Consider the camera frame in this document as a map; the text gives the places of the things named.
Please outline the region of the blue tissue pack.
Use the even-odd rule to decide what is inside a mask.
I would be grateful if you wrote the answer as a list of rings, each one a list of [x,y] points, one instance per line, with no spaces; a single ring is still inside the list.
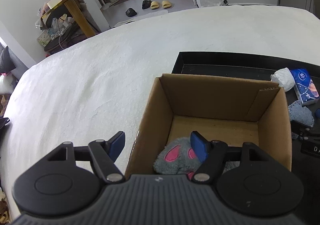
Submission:
[[[307,106],[317,103],[319,100],[319,93],[309,72],[306,69],[290,70],[295,86],[293,87],[298,100],[302,106]]]

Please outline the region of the blue grey sock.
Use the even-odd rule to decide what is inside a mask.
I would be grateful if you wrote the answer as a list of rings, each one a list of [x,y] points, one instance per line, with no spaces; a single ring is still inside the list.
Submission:
[[[290,121],[296,121],[308,127],[314,126],[315,121],[311,110],[305,106],[302,106],[300,101],[294,101],[289,105],[288,109]]]

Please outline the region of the grey pink paw plush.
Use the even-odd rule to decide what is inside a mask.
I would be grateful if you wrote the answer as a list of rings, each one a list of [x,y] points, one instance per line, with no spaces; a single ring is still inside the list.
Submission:
[[[153,169],[158,174],[186,174],[189,179],[192,179],[200,165],[199,159],[191,148],[189,136],[171,141],[157,156]],[[223,172],[238,166],[240,166],[239,161],[226,161]]]

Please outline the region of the white soft ball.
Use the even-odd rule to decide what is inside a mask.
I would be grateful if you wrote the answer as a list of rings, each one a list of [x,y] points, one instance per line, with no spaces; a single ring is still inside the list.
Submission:
[[[288,92],[295,86],[295,80],[288,68],[277,70],[270,78],[272,82],[276,82],[279,84],[279,87],[284,88],[285,92]]]

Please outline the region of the brown cardboard box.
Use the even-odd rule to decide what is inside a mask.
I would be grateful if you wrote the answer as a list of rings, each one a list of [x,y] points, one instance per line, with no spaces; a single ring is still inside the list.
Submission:
[[[235,147],[254,143],[287,169],[292,166],[289,110],[277,83],[164,74],[154,80],[125,176],[153,174],[164,147],[192,131]]]

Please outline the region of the white bed cover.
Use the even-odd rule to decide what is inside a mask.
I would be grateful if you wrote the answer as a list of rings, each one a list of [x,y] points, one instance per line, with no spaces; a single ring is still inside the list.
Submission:
[[[297,8],[232,5],[125,24],[47,57],[20,78],[1,138],[1,187],[12,218],[16,178],[64,141],[83,146],[126,134],[126,169],[156,77],[181,51],[236,52],[319,64],[319,19]]]

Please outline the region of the black tray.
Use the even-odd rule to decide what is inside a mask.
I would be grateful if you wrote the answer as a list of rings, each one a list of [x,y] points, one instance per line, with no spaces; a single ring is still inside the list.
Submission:
[[[306,69],[319,89],[319,66],[287,58],[228,52],[180,52],[172,73],[237,77],[269,81],[281,68]],[[319,189],[319,153],[301,152],[301,140],[293,142],[292,171],[307,189]]]

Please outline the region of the black pillow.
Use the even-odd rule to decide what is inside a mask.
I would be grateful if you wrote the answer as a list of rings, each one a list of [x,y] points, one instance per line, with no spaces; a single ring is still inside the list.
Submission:
[[[5,47],[0,55],[0,73],[8,74],[12,70],[14,70],[16,66],[10,58],[9,47]]]

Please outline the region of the black slipper near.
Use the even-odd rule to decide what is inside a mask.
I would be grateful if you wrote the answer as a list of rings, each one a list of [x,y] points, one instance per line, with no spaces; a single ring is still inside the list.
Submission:
[[[129,8],[125,12],[125,14],[126,14],[127,17],[134,17],[134,16],[137,15],[137,12],[133,8]]]

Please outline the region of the clear plastic bag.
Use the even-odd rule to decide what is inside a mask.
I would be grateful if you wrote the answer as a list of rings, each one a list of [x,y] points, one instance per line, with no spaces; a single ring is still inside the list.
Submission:
[[[220,7],[220,6],[228,6],[229,3],[227,0],[204,0],[204,7]]]

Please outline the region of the yellow round table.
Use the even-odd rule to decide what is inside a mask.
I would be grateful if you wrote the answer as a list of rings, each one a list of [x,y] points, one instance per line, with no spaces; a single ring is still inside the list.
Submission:
[[[55,9],[60,7],[61,5],[65,5],[68,11],[71,13],[72,17],[76,21],[76,23],[79,25],[80,29],[83,31],[83,33],[86,35],[87,38],[95,36],[95,31],[92,29],[89,22],[86,20],[83,13],[80,11],[78,6],[76,5],[76,2],[74,0],[62,0],[60,1],[56,6],[54,6],[52,9],[48,10],[46,13],[44,13],[41,18],[44,18],[48,14],[52,13]]]

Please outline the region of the left yellow slipper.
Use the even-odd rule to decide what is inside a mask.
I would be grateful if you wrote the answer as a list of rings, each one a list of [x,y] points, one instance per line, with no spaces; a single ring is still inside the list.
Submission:
[[[158,3],[157,1],[152,1],[152,2],[151,2],[151,5],[150,5],[150,8],[151,8],[152,10],[158,9],[158,8],[159,8],[159,3]]]

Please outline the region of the yellow slipper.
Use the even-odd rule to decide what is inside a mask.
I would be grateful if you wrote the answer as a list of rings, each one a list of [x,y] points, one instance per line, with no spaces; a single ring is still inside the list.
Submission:
[[[158,3],[157,1],[152,1],[152,2],[151,2],[151,5],[150,5],[150,8],[151,8],[152,10],[158,9],[158,8],[159,8],[159,3]]]
[[[162,7],[163,7],[163,9],[168,9],[168,8],[172,7],[172,4],[169,1],[164,0],[164,1],[162,1]]]

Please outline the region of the right yellow slipper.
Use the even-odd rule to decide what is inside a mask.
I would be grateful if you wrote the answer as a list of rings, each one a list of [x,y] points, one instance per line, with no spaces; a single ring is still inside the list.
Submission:
[[[164,0],[164,1],[162,1],[162,7],[163,7],[163,9],[168,9],[168,8],[172,7],[172,4],[169,1]]]

